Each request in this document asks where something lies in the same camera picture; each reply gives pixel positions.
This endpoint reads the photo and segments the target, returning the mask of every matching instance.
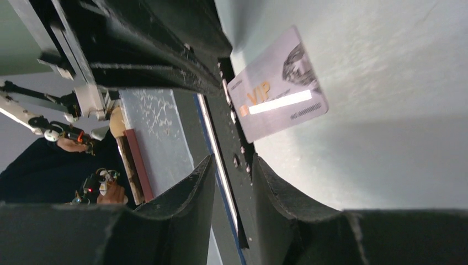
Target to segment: white panel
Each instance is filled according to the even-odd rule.
[[[329,101],[255,143],[279,175],[337,209],[468,205],[468,1],[216,3],[237,73],[295,24]]]

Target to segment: gray wall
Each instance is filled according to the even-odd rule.
[[[37,62],[40,54],[38,44],[10,3],[0,1],[0,76],[51,72],[50,67]]]
[[[216,0],[237,72],[297,25],[330,111],[255,143],[343,208],[468,205],[468,1]]]
[[[72,92],[73,82],[62,78],[53,73],[36,73],[30,75],[3,76],[0,79],[8,80],[14,84],[40,91],[55,96],[62,96]],[[36,114],[44,115],[49,121],[57,120],[67,123],[63,114],[51,109],[45,109],[38,106],[22,104],[27,110]],[[98,122],[96,118],[83,118],[75,123],[86,132],[102,126],[106,126],[106,122]],[[0,171],[3,171],[21,152],[23,152],[38,136],[34,135],[29,129],[16,123],[7,116],[0,114],[0,129],[2,138],[0,139]]]

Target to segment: textured white surface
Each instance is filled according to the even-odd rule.
[[[468,2],[216,0],[239,73],[297,25],[329,101],[255,142],[309,196],[343,208],[468,205]]]
[[[129,89],[120,95],[126,127],[135,130],[151,187],[161,195],[194,169],[173,93]]]

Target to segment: blue edge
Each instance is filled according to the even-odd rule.
[[[206,145],[208,145],[208,150],[210,150],[210,152],[213,153],[213,148],[210,143],[210,138],[208,137],[208,131],[206,129],[205,120],[203,119],[203,113],[201,111],[200,102],[196,94],[194,94],[193,97],[195,99],[196,110],[198,112],[198,118],[200,119],[201,128],[203,130],[203,135],[205,136]],[[224,193],[224,190],[221,188],[222,187],[221,178],[218,174],[218,171],[216,171],[216,183],[218,187],[220,187],[222,202],[224,203],[224,209],[226,210],[226,215],[229,220],[229,225],[231,227],[232,236],[234,237],[234,241],[236,242],[237,253],[239,254],[239,259],[241,260],[242,265],[246,265],[244,254],[242,253],[242,250],[239,246],[239,238],[236,233],[236,228],[234,227],[234,222],[232,220],[231,211],[229,210],[229,205],[227,203],[226,194]]]

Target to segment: hand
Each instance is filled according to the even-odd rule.
[[[125,189],[117,184],[111,184],[104,196],[98,197],[97,204],[123,204]]]
[[[75,141],[67,139],[67,138],[59,138],[57,141],[57,146],[62,148],[67,152],[86,152],[88,150],[88,146],[77,144]]]

